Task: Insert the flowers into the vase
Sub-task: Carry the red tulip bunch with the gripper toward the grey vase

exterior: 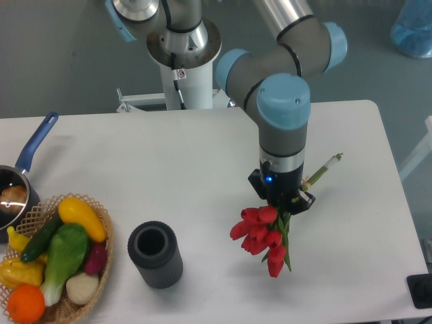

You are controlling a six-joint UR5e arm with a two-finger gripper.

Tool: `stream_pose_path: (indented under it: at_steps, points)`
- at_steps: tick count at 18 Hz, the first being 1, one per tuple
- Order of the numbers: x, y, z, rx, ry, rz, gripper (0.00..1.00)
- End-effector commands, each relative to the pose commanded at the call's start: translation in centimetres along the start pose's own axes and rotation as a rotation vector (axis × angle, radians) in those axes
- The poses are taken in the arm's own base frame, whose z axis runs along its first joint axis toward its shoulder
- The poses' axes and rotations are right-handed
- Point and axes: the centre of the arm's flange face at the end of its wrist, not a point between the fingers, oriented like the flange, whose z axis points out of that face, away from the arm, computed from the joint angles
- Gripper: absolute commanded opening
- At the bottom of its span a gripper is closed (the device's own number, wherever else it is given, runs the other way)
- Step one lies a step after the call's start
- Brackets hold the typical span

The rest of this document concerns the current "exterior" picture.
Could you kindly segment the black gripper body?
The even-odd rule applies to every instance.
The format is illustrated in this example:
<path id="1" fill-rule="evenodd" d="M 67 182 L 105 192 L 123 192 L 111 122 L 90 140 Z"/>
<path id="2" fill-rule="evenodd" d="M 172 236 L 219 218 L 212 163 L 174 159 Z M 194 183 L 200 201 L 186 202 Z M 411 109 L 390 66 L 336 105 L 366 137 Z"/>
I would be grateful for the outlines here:
<path id="1" fill-rule="evenodd" d="M 283 173 L 265 170 L 262 166 L 260 171 L 267 176 L 267 202 L 272 206 L 284 207 L 286 199 L 296 196 L 300 190 L 303 166 Z"/>

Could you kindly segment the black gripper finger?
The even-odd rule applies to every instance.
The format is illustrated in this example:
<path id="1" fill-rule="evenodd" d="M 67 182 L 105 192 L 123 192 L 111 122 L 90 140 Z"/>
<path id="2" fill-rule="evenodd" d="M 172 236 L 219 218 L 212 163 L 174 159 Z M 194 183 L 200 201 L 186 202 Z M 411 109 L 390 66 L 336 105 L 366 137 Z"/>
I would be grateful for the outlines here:
<path id="1" fill-rule="evenodd" d="M 283 210 L 285 213 L 297 215 L 309 210 L 314 202 L 315 197 L 312 194 L 299 190 L 296 196 L 286 199 Z"/>
<path id="2" fill-rule="evenodd" d="M 267 176 L 263 175 L 259 169 L 255 169 L 248 176 L 248 181 L 254 188 L 260 199 L 268 201 L 267 197 Z"/>

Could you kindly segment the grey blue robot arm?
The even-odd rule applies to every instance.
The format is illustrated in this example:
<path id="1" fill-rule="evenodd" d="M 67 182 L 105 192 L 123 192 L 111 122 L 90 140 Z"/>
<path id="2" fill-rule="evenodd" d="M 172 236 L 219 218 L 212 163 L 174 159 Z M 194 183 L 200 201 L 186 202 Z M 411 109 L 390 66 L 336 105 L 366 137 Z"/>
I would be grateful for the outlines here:
<path id="1" fill-rule="evenodd" d="M 200 1 L 107 1 L 126 41 L 146 40 L 159 65 L 166 107 L 210 109 L 213 85 L 258 126 L 260 167 L 249 176 L 256 193 L 282 213 L 308 210 L 315 198 L 302 186 L 311 94 L 306 79 L 341 63 L 344 31 L 321 23 L 306 1 L 257 1 L 276 40 L 255 57 L 233 49 L 221 54 L 221 35 L 202 15 Z"/>

